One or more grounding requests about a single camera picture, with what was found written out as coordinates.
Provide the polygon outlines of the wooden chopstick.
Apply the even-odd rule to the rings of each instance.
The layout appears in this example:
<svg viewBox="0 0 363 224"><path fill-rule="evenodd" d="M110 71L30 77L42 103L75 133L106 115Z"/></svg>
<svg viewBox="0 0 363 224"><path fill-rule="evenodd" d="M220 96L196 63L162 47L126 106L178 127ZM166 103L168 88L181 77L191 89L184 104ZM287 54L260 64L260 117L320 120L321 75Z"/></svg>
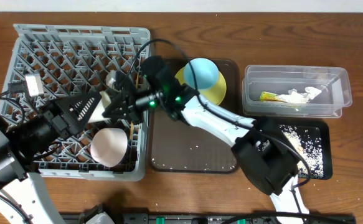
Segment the wooden chopstick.
<svg viewBox="0 0 363 224"><path fill-rule="evenodd" d="M132 141L134 138L134 123L131 122L130 124L130 141Z"/></svg>
<svg viewBox="0 0 363 224"><path fill-rule="evenodd" d="M136 74L136 88L138 89L138 85L139 85L139 72Z"/></svg>

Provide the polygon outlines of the white cup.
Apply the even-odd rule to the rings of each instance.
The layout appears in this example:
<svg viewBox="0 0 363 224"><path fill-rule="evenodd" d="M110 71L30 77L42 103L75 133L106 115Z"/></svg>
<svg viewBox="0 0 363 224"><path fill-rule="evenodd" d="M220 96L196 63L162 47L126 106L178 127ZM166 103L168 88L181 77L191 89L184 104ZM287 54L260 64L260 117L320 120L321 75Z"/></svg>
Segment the white cup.
<svg viewBox="0 0 363 224"><path fill-rule="evenodd" d="M101 100L97 104L93 114L89 119L89 123L96 123L99 121L109 120L109 118L104 117L102 114L105 109L110 105L110 103L115 99L117 95L120 94L118 90L115 89L116 84L116 71L111 70L105 78L105 84L108 86L107 90L100 92Z"/></svg>

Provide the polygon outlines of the light blue bowl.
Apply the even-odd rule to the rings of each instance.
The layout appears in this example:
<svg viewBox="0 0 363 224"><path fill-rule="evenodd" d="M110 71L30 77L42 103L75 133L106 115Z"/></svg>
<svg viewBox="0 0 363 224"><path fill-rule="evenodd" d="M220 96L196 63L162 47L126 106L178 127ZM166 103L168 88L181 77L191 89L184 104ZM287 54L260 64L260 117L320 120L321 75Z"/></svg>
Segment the light blue bowl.
<svg viewBox="0 0 363 224"><path fill-rule="evenodd" d="M207 58L195 58L184 67L183 77L185 82L193 88L195 88L195 77L198 89L206 90L218 82L219 69Z"/></svg>

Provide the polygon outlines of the yellow green snack wrapper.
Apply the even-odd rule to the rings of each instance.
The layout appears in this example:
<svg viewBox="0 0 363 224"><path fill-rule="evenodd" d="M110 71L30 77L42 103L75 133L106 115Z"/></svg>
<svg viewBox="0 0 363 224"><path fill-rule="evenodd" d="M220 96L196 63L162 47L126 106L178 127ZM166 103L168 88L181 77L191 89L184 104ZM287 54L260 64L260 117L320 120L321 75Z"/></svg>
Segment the yellow green snack wrapper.
<svg viewBox="0 0 363 224"><path fill-rule="evenodd" d="M285 103L285 100L282 100L279 95L267 91L261 92L260 101L275 101Z"/></svg>

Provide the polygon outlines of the white tissue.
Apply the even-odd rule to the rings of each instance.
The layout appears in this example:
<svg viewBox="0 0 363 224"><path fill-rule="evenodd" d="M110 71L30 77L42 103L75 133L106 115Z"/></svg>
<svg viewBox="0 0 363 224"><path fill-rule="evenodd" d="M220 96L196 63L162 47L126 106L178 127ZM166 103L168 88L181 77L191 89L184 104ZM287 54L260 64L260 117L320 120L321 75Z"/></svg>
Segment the white tissue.
<svg viewBox="0 0 363 224"><path fill-rule="evenodd" d="M304 93L297 92L296 89L288 91L287 95L279 95L278 98L285 103L297 103L304 104L308 103L310 100L315 99L322 91L318 88L308 86L306 87Z"/></svg>

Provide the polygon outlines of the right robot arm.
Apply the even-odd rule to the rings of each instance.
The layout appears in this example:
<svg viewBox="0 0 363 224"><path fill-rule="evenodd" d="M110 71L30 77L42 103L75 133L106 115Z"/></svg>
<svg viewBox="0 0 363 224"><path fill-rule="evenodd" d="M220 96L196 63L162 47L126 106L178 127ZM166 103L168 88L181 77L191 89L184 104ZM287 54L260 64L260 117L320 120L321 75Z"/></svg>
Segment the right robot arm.
<svg viewBox="0 0 363 224"><path fill-rule="evenodd" d="M309 210L298 189L298 164L304 159L272 119L239 116L213 104L198 87L172 73L160 56L144 60L141 72L149 85L145 90L122 71L107 75L106 84L117 95L104 117L125 116L140 123L144 111L160 106L171 119L207 131L230 146L246 178L270 196L279 223L308 222Z"/></svg>

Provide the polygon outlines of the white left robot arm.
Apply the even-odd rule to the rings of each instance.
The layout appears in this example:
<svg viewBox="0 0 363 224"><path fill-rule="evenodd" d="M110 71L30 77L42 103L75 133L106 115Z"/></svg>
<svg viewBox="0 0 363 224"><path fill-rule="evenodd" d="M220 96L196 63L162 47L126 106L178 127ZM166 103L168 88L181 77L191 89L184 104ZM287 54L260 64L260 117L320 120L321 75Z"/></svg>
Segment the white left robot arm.
<svg viewBox="0 0 363 224"><path fill-rule="evenodd" d="M40 75L8 84L0 94L0 213L10 223L65 223L34 161L52 156L63 141L84 131L101 100L97 91L49 100L26 119L20 101L43 95Z"/></svg>

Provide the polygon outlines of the grey plastic dishwasher rack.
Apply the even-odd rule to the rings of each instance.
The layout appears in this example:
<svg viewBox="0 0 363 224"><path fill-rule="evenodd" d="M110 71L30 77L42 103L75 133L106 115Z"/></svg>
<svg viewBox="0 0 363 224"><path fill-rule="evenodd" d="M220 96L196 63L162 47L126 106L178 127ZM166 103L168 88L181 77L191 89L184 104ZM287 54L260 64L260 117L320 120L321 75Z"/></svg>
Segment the grey plastic dishwasher rack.
<svg viewBox="0 0 363 224"><path fill-rule="evenodd" d="M15 24L14 28L18 38L5 82L21 81L28 73L38 73L45 93L33 99L36 108L56 98L103 91L106 75L111 70L128 73L136 83L140 61L151 54L146 46L151 33L143 27ZM138 88L146 87L146 81L139 74ZM35 116L23 93L11 97L20 101L27 120ZM34 164L44 177L139 181L146 168L149 113L145 112L143 118L141 124L134 124L132 141L131 121L93 123L80 134L64 140L52 156ZM128 137L128 151L114 167L97 163L90 154L93 136L102 128L120 128Z"/></svg>

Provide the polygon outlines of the dark brown serving tray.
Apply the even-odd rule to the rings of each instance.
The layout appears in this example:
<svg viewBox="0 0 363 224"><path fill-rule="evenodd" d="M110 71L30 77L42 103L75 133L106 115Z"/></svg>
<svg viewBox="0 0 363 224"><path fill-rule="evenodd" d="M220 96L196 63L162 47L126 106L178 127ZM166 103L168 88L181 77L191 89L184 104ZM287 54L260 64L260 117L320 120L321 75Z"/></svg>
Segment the dark brown serving tray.
<svg viewBox="0 0 363 224"><path fill-rule="evenodd" d="M224 75L227 92L220 106L242 114L240 75L237 64L229 59L211 59ZM172 73L185 66L186 61L167 58ZM151 115L151 148L149 164L160 172L195 172L231 174L238 169L230 146L200 128L182 121L173 121L165 111L157 109Z"/></svg>

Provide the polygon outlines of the yellow plate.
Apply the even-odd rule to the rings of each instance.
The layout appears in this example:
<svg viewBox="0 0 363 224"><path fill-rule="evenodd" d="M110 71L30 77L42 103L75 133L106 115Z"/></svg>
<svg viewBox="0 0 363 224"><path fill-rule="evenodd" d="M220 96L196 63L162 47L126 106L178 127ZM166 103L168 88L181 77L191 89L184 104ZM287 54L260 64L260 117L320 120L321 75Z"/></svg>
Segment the yellow plate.
<svg viewBox="0 0 363 224"><path fill-rule="evenodd" d="M199 93L203 94L211 103L220 105L224 100L227 92L227 84L223 74L219 71L218 80L212 87L208 89L199 89Z"/></svg>

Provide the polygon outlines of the clear plastic container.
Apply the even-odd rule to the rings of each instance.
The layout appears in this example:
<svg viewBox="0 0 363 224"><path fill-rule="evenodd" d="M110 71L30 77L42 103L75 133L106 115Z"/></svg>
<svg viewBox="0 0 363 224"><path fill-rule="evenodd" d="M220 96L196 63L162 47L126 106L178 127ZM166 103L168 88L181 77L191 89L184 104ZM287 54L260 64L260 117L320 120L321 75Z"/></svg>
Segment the clear plastic container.
<svg viewBox="0 0 363 224"><path fill-rule="evenodd" d="M308 103L260 101L261 92L287 95L296 89L304 93L312 86L322 91ZM243 112L297 118L340 118L342 109L352 105L348 72L341 67L297 65L249 65L242 85Z"/></svg>

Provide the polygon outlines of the spilled rice and peanuts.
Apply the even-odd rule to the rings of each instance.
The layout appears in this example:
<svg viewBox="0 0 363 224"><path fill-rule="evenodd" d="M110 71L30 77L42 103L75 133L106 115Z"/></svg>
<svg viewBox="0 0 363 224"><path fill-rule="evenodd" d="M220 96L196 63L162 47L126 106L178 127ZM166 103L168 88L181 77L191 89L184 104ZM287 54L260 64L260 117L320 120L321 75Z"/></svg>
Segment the spilled rice and peanuts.
<svg viewBox="0 0 363 224"><path fill-rule="evenodd" d="M312 179L324 177L323 147L319 128L281 124L280 129L306 161Z"/></svg>

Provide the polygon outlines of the black plastic tray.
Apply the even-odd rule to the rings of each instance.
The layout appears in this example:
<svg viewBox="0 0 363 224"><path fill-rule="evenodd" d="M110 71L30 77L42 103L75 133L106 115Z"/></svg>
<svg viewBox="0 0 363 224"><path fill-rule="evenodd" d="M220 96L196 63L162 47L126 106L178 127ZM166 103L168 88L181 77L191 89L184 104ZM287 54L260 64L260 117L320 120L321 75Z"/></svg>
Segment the black plastic tray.
<svg viewBox="0 0 363 224"><path fill-rule="evenodd" d="M322 120L315 119L298 119L298 118L280 118L276 121L279 125L292 125L292 126L307 126L319 128L322 139L323 147L323 162L324 162L324 177L320 180L328 180L333 175L332 158L331 158L331 144L329 127Z"/></svg>

